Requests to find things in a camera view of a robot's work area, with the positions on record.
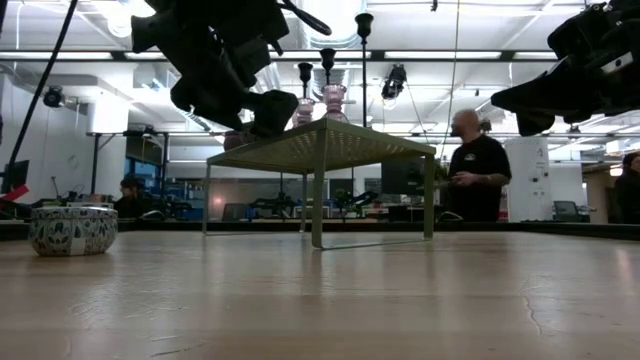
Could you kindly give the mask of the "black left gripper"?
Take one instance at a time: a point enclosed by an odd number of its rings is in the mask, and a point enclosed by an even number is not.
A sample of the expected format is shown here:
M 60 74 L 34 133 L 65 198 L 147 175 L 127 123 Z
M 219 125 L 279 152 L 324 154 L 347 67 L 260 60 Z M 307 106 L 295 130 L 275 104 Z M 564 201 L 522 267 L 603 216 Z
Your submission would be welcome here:
M 271 63 L 267 44 L 253 38 L 240 45 L 219 39 L 210 29 L 178 29 L 172 34 L 172 65 L 180 79 L 172 88 L 172 102 L 180 110 L 228 128 L 242 128 L 239 110 L 224 105 L 213 93 L 247 93 L 256 74 Z M 250 92 L 244 108 L 254 114 L 249 131 L 261 138 L 279 136 L 298 108 L 288 92 Z

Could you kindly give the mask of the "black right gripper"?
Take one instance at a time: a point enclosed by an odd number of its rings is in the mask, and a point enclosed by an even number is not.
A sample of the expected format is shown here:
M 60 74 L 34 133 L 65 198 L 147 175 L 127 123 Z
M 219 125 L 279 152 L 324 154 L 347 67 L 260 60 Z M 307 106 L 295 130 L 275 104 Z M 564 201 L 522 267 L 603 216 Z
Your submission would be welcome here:
M 640 110 L 640 0 L 593 3 L 553 30 L 547 44 L 559 62 L 491 96 L 492 105 L 517 113 L 521 136 L 553 126 L 555 117 L 543 113 Z

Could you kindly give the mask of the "pink ribbed glass candle holder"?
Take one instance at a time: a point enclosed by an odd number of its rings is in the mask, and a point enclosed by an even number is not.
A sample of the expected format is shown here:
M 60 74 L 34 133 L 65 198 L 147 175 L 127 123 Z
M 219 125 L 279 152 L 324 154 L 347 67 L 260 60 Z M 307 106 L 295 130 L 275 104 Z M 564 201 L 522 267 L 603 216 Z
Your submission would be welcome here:
M 292 116 L 292 125 L 294 128 L 309 124 L 313 121 L 313 112 L 315 101 L 310 98 L 300 98 L 298 107 Z
M 323 119 L 334 120 L 342 123 L 348 123 L 346 115 L 342 107 L 346 87 L 341 84 L 329 84 L 323 88 L 323 103 L 326 105 L 326 112 L 322 116 Z

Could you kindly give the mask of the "green floral white candle tin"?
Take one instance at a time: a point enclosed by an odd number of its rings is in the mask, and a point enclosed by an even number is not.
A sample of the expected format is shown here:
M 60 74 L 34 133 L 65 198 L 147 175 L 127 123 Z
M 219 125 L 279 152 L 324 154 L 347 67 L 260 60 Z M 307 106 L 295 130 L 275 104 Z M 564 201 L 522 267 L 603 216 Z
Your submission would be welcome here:
M 40 256 L 105 253 L 118 234 L 118 212 L 101 207 L 43 207 L 31 212 L 28 241 Z

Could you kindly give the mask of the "person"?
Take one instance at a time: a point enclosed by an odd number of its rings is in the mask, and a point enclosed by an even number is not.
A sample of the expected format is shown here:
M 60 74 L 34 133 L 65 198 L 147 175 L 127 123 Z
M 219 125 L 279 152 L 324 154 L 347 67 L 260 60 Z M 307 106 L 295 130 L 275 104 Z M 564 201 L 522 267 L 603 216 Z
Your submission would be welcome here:
M 640 225 L 640 153 L 624 156 L 622 174 L 615 181 L 615 193 L 622 222 Z
M 138 218 L 145 212 L 142 197 L 143 187 L 138 179 L 132 176 L 125 177 L 120 182 L 121 198 L 114 203 L 114 209 L 119 218 Z
M 483 133 L 473 109 L 454 115 L 452 134 L 462 144 L 453 152 L 449 165 L 451 211 L 466 222 L 495 223 L 502 189 L 512 178 L 508 156 L 497 140 Z

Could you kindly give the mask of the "green perforated metal shelf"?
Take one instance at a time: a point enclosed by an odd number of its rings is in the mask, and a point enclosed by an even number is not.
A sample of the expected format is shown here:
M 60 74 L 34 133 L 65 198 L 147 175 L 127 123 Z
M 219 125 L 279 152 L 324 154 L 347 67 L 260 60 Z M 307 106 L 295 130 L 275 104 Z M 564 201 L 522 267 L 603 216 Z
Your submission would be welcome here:
M 356 168 L 392 159 L 422 157 L 423 240 L 434 234 L 434 175 L 436 149 L 370 128 L 335 120 L 317 120 L 281 135 L 242 145 L 206 160 L 202 233 L 208 234 L 211 170 L 214 166 L 313 176 L 311 244 L 323 244 L 323 184 L 328 171 Z

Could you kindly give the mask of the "black ceiling spotlight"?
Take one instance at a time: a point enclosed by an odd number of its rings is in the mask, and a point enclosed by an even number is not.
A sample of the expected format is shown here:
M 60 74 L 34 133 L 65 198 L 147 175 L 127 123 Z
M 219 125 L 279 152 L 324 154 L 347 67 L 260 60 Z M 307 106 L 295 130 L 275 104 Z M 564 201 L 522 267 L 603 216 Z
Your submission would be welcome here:
M 381 96 L 384 100 L 395 100 L 404 90 L 407 80 L 406 70 L 403 64 L 394 64 L 390 73 L 385 78 Z

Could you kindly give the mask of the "dark background monitor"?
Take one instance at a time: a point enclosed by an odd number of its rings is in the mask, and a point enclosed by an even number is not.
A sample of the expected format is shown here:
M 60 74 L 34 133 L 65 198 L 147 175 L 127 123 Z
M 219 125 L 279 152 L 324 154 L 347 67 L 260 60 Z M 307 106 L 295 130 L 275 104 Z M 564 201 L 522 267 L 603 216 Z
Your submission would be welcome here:
M 381 163 L 381 190 L 392 195 L 422 195 L 424 176 L 423 158 L 385 161 Z

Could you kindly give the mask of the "dark monitor with thin bezel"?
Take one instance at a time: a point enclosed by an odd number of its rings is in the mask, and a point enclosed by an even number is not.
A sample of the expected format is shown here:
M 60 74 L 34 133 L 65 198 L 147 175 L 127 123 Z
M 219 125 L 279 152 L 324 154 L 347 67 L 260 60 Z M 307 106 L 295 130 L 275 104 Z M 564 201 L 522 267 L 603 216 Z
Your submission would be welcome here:
M 5 165 L 4 170 L 0 172 L 0 179 L 2 180 L 0 194 L 8 194 L 26 184 L 29 164 L 29 160 L 22 160 Z

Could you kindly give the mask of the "red bar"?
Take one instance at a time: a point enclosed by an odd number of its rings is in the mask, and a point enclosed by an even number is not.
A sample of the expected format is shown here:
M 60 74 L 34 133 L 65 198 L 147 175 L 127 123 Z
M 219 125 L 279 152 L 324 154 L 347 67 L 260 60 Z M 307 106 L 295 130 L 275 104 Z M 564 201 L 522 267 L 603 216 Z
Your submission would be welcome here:
M 0 197 L 2 201 L 15 202 L 22 196 L 29 192 L 29 188 L 26 185 L 21 185 L 13 190 L 10 190 L 7 194 Z

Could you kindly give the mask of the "black overhead frame beam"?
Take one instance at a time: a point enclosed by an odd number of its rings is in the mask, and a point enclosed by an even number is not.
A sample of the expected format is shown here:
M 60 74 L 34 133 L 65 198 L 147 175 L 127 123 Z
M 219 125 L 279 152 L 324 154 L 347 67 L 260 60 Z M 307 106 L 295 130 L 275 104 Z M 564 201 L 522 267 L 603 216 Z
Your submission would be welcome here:
M 44 50 L 0 50 L 0 61 L 46 62 L 52 52 Z M 551 51 L 525 50 L 367 50 L 367 61 L 372 62 L 554 62 L 556 56 Z M 64 62 L 167 62 L 159 51 L 134 53 L 131 51 L 61 51 L 57 57 Z

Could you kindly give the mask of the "black table edge rail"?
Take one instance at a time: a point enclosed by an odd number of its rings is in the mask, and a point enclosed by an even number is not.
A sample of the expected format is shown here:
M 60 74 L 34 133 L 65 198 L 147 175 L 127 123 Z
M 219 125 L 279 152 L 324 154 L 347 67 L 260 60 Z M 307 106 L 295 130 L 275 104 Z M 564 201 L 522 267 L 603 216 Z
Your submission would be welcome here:
M 120 221 L 119 230 L 127 231 L 200 231 L 199 222 Z M 210 232 L 298 232 L 298 223 L 220 222 L 209 223 Z M 422 223 L 325 222 L 324 232 L 421 232 Z M 640 225 L 590 224 L 561 222 L 464 223 L 444 222 L 434 225 L 435 232 L 527 232 L 579 237 L 640 241 Z

